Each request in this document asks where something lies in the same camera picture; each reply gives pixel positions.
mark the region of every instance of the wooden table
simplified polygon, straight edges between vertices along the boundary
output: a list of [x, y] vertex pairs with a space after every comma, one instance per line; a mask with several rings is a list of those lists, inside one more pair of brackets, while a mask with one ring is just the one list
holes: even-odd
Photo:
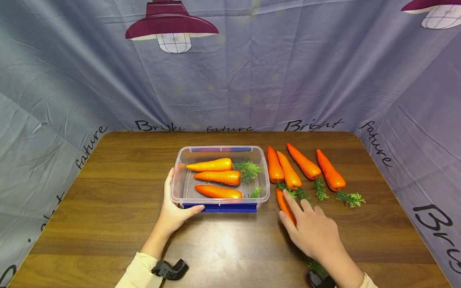
[[[361, 141], [348, 132], [112, 132], [102, 138], [11, 288], [114, 287], [160, 212], [163, 184], [184, 146], [292, 143], [315, 160], [317, 148], [366, 199], [348, 208], [319, 205], [336, 220], [351, 257], [380, 288], [450, 287]], [[303, 188], [312, 182], [293, 165]], [[203, 213], [173, 235], [165, 259], [190, 269], [164, 287], [307, 287], [305, 257], [278, 220], [275, 188], [257, 213]]]

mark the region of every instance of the pendant lamp illustration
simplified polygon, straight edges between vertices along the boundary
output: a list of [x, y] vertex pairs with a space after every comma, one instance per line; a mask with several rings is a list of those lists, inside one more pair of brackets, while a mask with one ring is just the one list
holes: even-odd
[[133, 23], [125, 38], [134, 41], [157, 39], [167, 53], [185, 53], [192, 48], [191, 38], [218, 34], [205, 19], [191, 16], [181, 1], [153, 0], [147, 3], [146, 17]]
[[421, 26], [428, 29], [442, 30], [461, 25], [461, 0], [413, 0], [401, 11], [427, 13]]

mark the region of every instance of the plastic container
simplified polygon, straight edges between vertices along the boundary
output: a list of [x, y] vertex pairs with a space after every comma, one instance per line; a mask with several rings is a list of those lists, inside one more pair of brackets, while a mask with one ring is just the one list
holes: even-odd
[[[190, 171], [186, 165], [229, 157], [233, 163], [252, 161], [260, 172], [255, 179], [241, 181], [238, 186], [194, 179], [197, 172]], [[256, 212], [261, 203], [269, 199], [269, 175], [264, 152], [258, 146], [193, 146], [182, 148], [175, 163], [175, 174], [171, 184], [170, 198], [183, 208], [205, 205], [203, 212]], [[241, 199], [214, 199], [198, 193], [195, 185], [214, 185], [239, 190]], [[259, 198], [249, 198], [256, 187], [261, 187]]]

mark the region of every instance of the gray curtain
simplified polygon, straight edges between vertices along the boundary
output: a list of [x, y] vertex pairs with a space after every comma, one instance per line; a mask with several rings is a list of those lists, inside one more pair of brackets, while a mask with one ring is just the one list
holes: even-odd
[[461, 286], [461, 1], [147, 4], [0, 1], [0, 286], [115, 130], [351, 131]]

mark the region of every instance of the sleeve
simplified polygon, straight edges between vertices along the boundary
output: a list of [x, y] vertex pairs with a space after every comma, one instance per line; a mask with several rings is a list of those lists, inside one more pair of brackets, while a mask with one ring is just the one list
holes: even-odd
[[115, 288], [159, 288], [163, 278], [150, 272], [157, 261], [152, 256], [137, 252]]
[[373, 280], [371, 280], [371, 278], [366, 273], [364, 273], [363, 282], [358, 288], [378, 288], [378, 287], [373, 283]]

